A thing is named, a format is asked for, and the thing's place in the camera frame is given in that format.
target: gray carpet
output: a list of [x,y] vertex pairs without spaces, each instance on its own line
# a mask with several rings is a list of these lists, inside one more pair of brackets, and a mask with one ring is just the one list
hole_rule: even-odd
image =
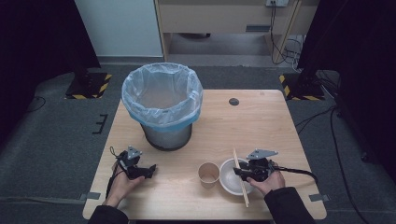
[[[26,113],[0,154],[0,197],[73,199],[87,193],[120,101],[120,87],[137,66],[106,65],[112,74],[101,99],[65,100],[72,74],[42,83]],[[278,76],[290,68],[191,67],[204,89],[277,89]],[[295,123],[334,105],[324,101],[287,101]],[[96,122],[107,114],[101,134]],[[361,161],[361,149],[342,118],[333,116],[334,132],[352,197],[370,223],[396,223],[396,188],[380,164]],[[328,215],[318,223],[363,223],[348,197],[332,140],[330,113],[313,119],[300,138],[322,194]],[[0,203],[0,223],[86,223],[83,205]]]

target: plastic bag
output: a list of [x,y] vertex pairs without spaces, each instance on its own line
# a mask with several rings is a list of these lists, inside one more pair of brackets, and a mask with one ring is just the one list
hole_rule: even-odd
[[203,88],[195,71],[187,66],[152,63],[125,78],[121,100],[140,124],[158,132],[172,132],[198,120]]

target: hazard tape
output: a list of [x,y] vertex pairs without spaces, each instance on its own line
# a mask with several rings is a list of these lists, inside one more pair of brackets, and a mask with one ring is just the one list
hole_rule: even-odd
[[73,95],[66,95],[65,99],[76,99],[76,100],[84,100],[84,99],[95,99],[95,98],[101,98],[103,94],[105,93],[105,90],[107,88],[108,82],[110,81],[112,75],[107,74],[105,77],[105,80],[103,81],[103,84],[99,90],[99,92],[96,92],[95,94],[73,94]]
[[304,95],[304,96],[298,96],[298,97],[294,96],[294,97],[290,98],[290,87],[288,86],[288,83],[287,83],[285,77],[283,75],[279,76],[279,80],[282,83],[282,87],[283,87],[283,90],[285,92],[285,96],[288,99],[291,99],[291,100],[311,100],[311,101],[324,100],[325,99],[324,97],[317,97],[317,96],[311,96],[311,95]]

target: electrical outlet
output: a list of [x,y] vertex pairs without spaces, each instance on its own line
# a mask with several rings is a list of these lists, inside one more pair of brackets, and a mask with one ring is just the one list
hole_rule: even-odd
[[274,3],[277,7],[286,7],[289,0],[267,0],[266,6],[273,7]]

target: white bowl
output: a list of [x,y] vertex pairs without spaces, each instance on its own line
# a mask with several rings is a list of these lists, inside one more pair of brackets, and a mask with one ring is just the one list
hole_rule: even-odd
[[[220,166],[220,184],[223,186],[227,192],[233,195],[244,195],[241,187],[241,183],[239,182],[239,175],[236,175],[233,171],[233,168],[236,167],[234,159],[228,159]],[[248,182],[243,181],[245,185],[245,189],[247,194],[254,190]]]

